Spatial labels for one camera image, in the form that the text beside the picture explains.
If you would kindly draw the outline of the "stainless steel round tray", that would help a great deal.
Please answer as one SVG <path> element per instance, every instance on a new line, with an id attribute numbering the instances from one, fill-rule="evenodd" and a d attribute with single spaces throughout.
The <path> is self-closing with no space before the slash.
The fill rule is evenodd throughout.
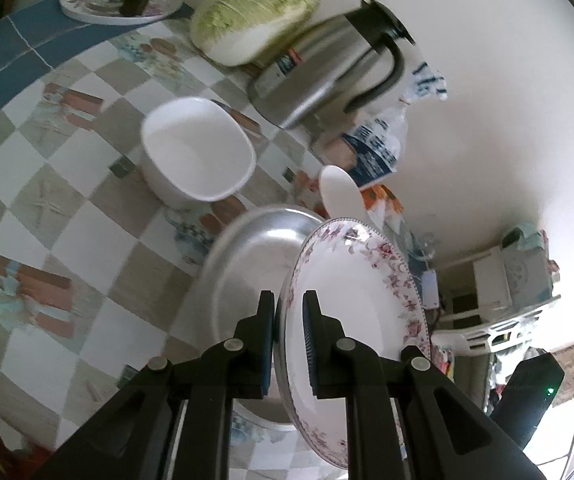
<path id="1" fill-rule="evenodd" d="M 275 296 L 278 315 L 277 364 L 270 368 L 270 390 L 263 400 L 237 400 L 234 411 L 267 429 L 301 430 L 296 418 L 286 357 L 282 350 L 300 348 L 301 372 L 306 378 L 306 356 L 302 313 L 300 327 L 287 336 L 285 309 L 279 297 L 289 281 L 301 247 L 324 223 L 322 217 L 297 206 L 265 206 L 247 211 L 218 237 L 200 272 L 196 285 L 198 344 L 201 351 L 232 338 L 237 323 L 254 315 L 262 290 Z"/>

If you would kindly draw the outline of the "checkered tablecloth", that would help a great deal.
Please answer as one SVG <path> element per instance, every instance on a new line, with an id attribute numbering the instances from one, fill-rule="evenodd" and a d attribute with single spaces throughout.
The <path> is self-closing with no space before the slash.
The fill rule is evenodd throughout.
<path id="1" fill-rule="evenodd" d="M 187 20 L 138 29 L 88 25 L 31 49 L 12 18 L 0 47 L 0 425 L 55 452 L 155 356 L 201 356 L 196 285 L 234 220 L 302 206 L 319 174 L 302 131 L 266 122 L 249 76 L 192 45 Z M 256 166 L 215 203 L 166 206 L 142 174 L 140 127 L 178 98 L 211 100 L 252 122 Z"/>

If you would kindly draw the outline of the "toast bread bag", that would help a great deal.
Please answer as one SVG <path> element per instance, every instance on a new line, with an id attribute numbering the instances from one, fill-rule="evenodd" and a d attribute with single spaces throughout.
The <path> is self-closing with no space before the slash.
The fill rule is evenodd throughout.
<path id="1" fill-rule="evenodd" d="M 420 60 L 404 78 L 398 99 L 327 142 L 322 161 L 346 171 L 361 190 L 386 180 L 396 171 L 405 151 L 407 111 L 425 99 L 446 100 L 447 86 L 437 70 Z"/>

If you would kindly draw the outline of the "clear glass pitcher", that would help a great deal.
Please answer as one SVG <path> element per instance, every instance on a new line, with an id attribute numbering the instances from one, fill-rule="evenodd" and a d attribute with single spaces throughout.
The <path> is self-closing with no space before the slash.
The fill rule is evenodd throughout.
<path id="1" fill-rule="evenodd" d="M 435 214 L 415 214 L 404 217 L 396 239 L 409 257 L 428 263 L 436 256 L 440 242 L 436 238 L 438 217 Z"/>

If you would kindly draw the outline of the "large white bowl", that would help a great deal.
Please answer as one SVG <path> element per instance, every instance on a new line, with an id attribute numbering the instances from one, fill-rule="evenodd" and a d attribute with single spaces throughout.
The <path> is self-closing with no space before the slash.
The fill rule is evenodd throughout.
<path id="1" fill-rule="evenodd" d="M 334 165 L 323 166 L 318 176 L 318 188 L 329 219 L 352 218 L 369 222 L 362 194 L 342 168 Z"/>

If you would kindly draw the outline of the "napa cabbage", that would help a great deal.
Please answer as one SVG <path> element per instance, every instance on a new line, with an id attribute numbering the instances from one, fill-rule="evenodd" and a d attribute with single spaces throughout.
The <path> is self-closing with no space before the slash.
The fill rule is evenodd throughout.
<path id="1" fill-rule="evenodd" d="M 190 19 L 194 46 L 217 64 L 248 64 L 303 25 L 320 0 L 206 0 Z"/>

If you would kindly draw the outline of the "small white bowl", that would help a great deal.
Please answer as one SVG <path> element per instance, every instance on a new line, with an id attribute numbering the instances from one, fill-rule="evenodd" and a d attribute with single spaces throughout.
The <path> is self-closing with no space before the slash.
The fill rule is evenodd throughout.
<path id="1" fill-rule="evenodd" d="M 237 193 L 256 166 L 244 129 L 211 100 L 180 98 L 152 110 L 140 127 L 142 174 L 175 210 Z"/>

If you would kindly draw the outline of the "floral round plate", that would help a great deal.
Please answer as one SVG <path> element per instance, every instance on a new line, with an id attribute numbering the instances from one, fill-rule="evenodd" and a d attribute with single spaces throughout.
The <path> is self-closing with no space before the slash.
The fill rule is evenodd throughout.
<path id="1" fill-rule="evenodd" d="M 420 293 L 404 254 L 360 220 L 332 219 L 303 243 L 278 300 L 274 362 L 285 408 L 311 449 L 327 463 L 348 466 L 345 407 L 316 400 L 308 379 L 302 298 L 316 292 L 323 314 L 346 336 L 396 360 L 406 346 L 430 352 Z"/>

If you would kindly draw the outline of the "stainless steel thermos jug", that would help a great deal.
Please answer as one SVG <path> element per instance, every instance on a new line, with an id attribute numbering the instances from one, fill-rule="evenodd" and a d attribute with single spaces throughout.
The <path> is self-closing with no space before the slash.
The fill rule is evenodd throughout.
<path id="1" fill-rule="evenodd" d="M 386 6 L 376 0 L 362 1 L 358 8 L 327 18 L 297 36 L 249 84 L 248 97 L 264 119 L 290 129 L 352 88 L 388 51 L 392 56 L 389 73 L 344 104 L 342 112 L 351 114 L 403 78 L 402 41 L 416 44 Z"/>

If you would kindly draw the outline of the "orange snack packet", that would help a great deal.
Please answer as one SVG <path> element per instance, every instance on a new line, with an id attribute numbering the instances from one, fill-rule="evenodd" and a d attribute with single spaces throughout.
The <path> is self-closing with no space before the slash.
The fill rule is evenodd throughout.
<path id="1" fill-rule="evenodd" d="M 398 198 L 382 184 L 375 184 L 360 191 L 372 224 L 383 230 L 389 228 L 395 234 L 401 232 L 403 206 Z"/>

